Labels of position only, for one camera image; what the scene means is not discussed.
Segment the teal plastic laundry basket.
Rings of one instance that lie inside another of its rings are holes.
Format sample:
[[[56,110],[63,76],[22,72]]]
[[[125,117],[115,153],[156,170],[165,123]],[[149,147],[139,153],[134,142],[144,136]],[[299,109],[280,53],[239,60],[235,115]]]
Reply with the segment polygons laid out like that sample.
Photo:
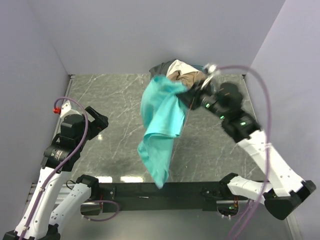
[[[196,69],[198,69],[200,72],[203,72],[204,73],[204,70],[203,70],[203,67],[202,66],[200,66],[200,65],[192,65],[194,68],[196,68]]]

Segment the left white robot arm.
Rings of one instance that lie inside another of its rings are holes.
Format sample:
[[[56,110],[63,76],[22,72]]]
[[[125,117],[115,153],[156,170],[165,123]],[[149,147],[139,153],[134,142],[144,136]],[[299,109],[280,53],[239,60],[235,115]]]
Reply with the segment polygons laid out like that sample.
[[[55,109],[62,119],[60,133],[44,151],[38,183],[20,223],[14,230],[6,232],[3,239],[59,240],[66,224],[81,205],[100,199],[99,180],[83,174],[62,202],[56,203],[86,142],[109,125],[108,117],[92,107],[86,107],[85,111],[93,121],[86,121],[87,117],[73,110],[70,103]]]

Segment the white t shirt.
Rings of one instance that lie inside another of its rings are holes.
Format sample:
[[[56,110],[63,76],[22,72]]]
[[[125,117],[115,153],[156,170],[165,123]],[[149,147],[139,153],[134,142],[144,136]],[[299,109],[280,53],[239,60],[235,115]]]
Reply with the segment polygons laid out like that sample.
[[[200,70],[194,68],[193,66],[180,61],[178,59],[174,60],[171,65],[168,67],[168,70],[166,72],[166,76],[173,74],[174,72],[179,72],[181,75],[189,74],[193,72],[199,72]]]

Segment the beige t shirt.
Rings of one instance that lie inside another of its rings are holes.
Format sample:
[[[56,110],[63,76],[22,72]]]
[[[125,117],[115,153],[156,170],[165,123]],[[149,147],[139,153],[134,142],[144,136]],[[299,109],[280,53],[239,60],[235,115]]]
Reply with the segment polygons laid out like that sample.
[[[174,71],[167,76],[173,82],[181,82],[183,85],[190,89],[194,83],[206,79],[206,75],[202,71],[193,71],[182,74],[180,71]]]

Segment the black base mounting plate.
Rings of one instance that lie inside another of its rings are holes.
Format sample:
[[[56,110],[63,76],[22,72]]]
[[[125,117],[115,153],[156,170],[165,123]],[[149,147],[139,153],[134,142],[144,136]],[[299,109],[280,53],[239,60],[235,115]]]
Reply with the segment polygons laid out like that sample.
[[[121,211],[197,210],[215,211],[217,202],[244,201],[218,181],[168,182],[159,189],[151,182],[101,183],[99,192],[87,200],[113,201]]]

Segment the dark grey t shirt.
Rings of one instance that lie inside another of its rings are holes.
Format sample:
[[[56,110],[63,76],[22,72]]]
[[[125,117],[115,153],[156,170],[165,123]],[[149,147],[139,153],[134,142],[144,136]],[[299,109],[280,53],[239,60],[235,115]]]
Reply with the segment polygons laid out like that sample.
[[[153,79],[155,76],[158,75],[167,75],[167,71],[170,67],[170,65],[174,62],[175,60],[170,60],[167,62],[162,62],[152,68],[149,69],[149,73],[150,73],[150,79]]]

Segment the aluminium frame rail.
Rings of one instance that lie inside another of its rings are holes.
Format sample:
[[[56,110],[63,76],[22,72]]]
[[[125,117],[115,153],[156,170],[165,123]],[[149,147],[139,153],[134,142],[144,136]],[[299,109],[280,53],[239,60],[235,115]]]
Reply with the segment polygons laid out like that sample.
[[[272,186],[270,182],[256,182],[236,176],[228,182],[169,182],[158,188],[151,182],[122,182],[100,183],[99,190],[93,198],[99,195],[114,201],[116,198],[187,198],[200,197],[215,201],[232,200],[234,196],[243,199],[256,200],[261,191],[285,197],[287,194],[282,188]]]

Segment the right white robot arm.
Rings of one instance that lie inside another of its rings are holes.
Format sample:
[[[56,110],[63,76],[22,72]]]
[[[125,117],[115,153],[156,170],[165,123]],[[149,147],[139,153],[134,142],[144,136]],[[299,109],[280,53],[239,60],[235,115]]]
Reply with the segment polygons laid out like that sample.
[[[278,220],[287,218],[315,190],[311,180],[295,173],[282,156],[267,142],[267,135],[256,119],[243,110],[243,94],[234,83],[224,82],[217,90],[195,83],[176,95],[190,110],[203,107],[221,119],[221,127],[242,148],[267,177],[266,182],[245,179],[230,173],[219,181],[218,193],[256,200]]]

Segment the teal t shirt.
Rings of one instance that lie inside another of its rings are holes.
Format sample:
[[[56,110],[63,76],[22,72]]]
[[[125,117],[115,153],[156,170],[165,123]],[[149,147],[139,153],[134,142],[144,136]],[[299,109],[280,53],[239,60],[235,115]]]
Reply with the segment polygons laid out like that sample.
[[[137,152],[158,189],[169,178],[174,141],[182,134],[188,113],[176,94],[186,91],[182,82],[157,75],[142,94],[140,115],[145,133]]]

